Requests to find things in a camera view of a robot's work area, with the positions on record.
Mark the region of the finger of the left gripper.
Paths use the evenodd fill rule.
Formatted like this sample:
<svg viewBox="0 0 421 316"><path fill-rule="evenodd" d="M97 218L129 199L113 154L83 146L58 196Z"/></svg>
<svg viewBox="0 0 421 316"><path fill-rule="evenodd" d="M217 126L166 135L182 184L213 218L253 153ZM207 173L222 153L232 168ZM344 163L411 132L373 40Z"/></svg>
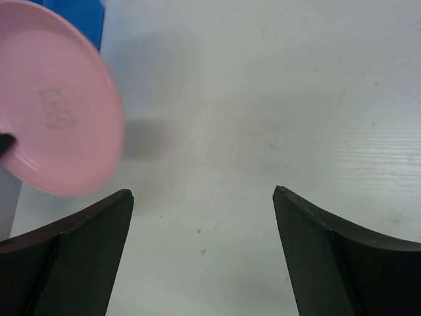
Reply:
<svg viewBox="0 0 421 316"><path fill-rule="evenodd" d="M0 134L0 156L4 156L16 143L16 138L12 134Z"/></svg>

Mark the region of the pink plate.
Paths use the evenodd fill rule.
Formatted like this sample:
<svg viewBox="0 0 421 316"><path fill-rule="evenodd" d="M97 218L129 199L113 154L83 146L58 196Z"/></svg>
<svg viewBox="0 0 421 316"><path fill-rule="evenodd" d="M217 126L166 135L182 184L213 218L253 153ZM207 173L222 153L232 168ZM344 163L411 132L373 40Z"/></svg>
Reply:
<svg viewBox="0 0 421 316"><path fill-rule="evenodd" d="M21 181L78 196L104 185L124 147L118 88L95 46L69 21L30 1L1 2L1 159Z"/></svg>

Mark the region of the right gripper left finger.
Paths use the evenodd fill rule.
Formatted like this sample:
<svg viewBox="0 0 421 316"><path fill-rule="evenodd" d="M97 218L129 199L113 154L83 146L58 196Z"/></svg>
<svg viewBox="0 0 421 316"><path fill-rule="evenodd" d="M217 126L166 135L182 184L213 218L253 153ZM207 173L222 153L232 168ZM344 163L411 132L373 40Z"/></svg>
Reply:
<svg viewBox="0 0 421 316"><path fill-rule="evenodd" d="M133 209L132 192L119 190L1 241L1 314L105 315Z"/></svg>

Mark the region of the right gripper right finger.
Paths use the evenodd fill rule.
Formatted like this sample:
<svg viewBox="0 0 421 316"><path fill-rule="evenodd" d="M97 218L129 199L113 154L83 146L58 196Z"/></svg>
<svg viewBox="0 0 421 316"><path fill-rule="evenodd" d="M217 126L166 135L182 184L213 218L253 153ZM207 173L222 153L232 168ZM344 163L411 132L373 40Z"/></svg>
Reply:
<svg viewBox="0 0 421 316"><path fill-rule="evenodd" d="M420 244L369 230L291 190L273 194L300 315L419 315Z"/></svg>

